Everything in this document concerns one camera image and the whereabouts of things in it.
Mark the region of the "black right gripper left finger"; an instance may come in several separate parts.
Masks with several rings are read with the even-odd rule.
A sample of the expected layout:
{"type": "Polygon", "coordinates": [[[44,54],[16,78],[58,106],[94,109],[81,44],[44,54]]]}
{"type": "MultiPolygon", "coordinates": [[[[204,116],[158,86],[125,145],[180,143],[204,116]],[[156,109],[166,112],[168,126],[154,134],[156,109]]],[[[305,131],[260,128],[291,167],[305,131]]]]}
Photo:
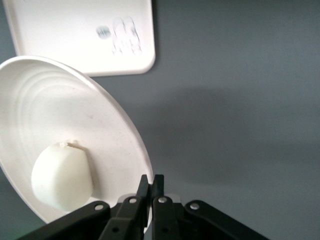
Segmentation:
{"type": "Polygon", "coordinates": [[[20,240],[141,240],[148,223],[149,182],[144,174],[135,195],[114,207],[91,202],[22,237],[20,240]]]}

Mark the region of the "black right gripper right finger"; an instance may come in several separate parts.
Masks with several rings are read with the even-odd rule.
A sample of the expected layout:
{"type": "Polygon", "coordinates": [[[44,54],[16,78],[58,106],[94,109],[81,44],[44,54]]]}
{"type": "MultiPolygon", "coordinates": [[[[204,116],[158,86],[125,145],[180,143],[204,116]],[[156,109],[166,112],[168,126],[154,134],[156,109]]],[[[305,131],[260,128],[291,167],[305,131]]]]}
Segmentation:
{"type": "Polygon", "coordinates": [[[164,175],[151,187],[154,240],[266,240],[267,237],[201,200],[183,205],[166,195],[164,175]]]}

